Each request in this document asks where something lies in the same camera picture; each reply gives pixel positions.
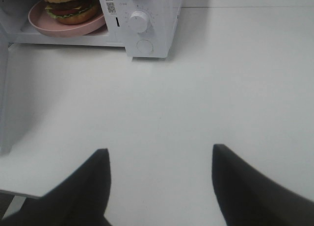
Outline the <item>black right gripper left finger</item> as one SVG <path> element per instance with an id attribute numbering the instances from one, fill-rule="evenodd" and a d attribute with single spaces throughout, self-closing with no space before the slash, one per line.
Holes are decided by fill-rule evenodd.
<path id="1" fill-rule="evenodd" d="M 1 221 L 2 226 L 108 226 L 111 188 L 108 149 L 96 150 L 44 196 Z"/>

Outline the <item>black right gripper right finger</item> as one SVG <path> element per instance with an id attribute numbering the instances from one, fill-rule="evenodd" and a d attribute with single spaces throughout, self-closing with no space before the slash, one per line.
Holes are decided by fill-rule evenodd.
<path id="1" fill-rule="evenodd" d="M 212 149 L 212 185 L 229 226 L 312 226 L 314 203 L 253 168 L 230 148 Z"/>

